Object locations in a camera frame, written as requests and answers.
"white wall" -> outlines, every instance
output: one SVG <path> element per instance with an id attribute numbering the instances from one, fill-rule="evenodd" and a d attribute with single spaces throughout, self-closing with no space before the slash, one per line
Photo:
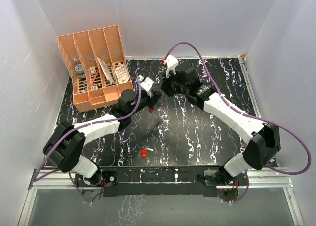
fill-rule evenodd
<path id="1" fill-rule="evenodd" d="M 0 224 L 17 225 L 68 72 L 37 0 L 0 0 Z"/>
<path id="2" fill-rule="evenodd" d="M 276 0 L 246 58 L 262 116 L 290 127 L 310 147 L 310 170 L 291 179 L 305 223 L 314 226 L 316 0 Z M 281 148 L 283 166 L 306 165 L 304 149 L 284 133 Z"/>
<path id="3" fill-rule="evenodd" d="M 180 41 L 202 55 L 248 52 L 275 0 L 39 0 L 57 35 L 118 24 L 125 54 L 162 58 Z M 176 56 L 196 56 L 186 46 Z"/>

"gray floor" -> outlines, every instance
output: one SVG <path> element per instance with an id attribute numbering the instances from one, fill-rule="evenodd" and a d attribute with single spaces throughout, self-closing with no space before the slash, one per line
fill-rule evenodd
<path id="1" fill-rule="evenodd" d="M 282 188 L 250 188 L 229 206 L 202 196 L 101 198 L 90 207 L 75 190 L 38 190 L 28 226 L 292 226 Z"/>

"wall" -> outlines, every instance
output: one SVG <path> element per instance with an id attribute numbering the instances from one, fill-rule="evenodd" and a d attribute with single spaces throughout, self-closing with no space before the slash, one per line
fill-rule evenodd
<path id="1" fill-rule="evenodd" d="M 118 24 L 125 54 L 162 58 L 180 41 L 204 56 L 246 53 L 275 0 L 39 0 L 57 35 Z M 196 56 L 180 46 L 176 56 Z"/>
<path id="2" fill-rule="evenodd" d="M 17 225 L 68 72 L 37 0 L 0 0 L 0 221 Z"/>
<path id="3" fill-rule="evenodd" d="M 276 0 L 246 64 L 262 116 L 285 124 L 306 141 L 315 159 L 316 0 Z M 278 160 L 289 170 L 307 162 L 303 148 L 282 133 Z M 307 226 L 315 225 L 316 165 L 291 177 Z"/>

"red object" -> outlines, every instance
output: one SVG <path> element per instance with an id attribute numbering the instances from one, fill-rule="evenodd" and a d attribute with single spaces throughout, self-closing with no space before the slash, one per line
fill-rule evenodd
<path id="1" fill-rule="evenodd" d="M 142 149 L 142 157 L 147 158 L 147 151 L 145 149 Z"/>

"marble tabletop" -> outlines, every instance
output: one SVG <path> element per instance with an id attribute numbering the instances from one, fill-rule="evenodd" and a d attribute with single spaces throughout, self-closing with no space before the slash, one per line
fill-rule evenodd
<path id="1" fill-rule="evenodd" d="M 226 98 L 255 115 L 238 58 L 205 61 Z M 208 80 L 200 60 L 182 59 L 180 62 L 192 63 L 201 80 Z M 149 77 L 156 81 L 157 88 L 160 75 L 166 69 L 161 60 L 131 60 L 128 68 L 133 81 L 138 75 Z M 108 111 L 109 107 L 104 107 L 79 113 L 73 104 L 69 80 L 57 124 L 90 121 Z M 141 156 L 143 147 L 153 149 L 147 151 L 147 158 Z M 215 116 L 194 107 L 182 95 L 167 97 L 164 94 L 152 114 L 143 109 L 133 116 L 125 130 L 87 144 L 82 154 L 99 166 L 221 165 L 244 147 L 240 136 Z"/>

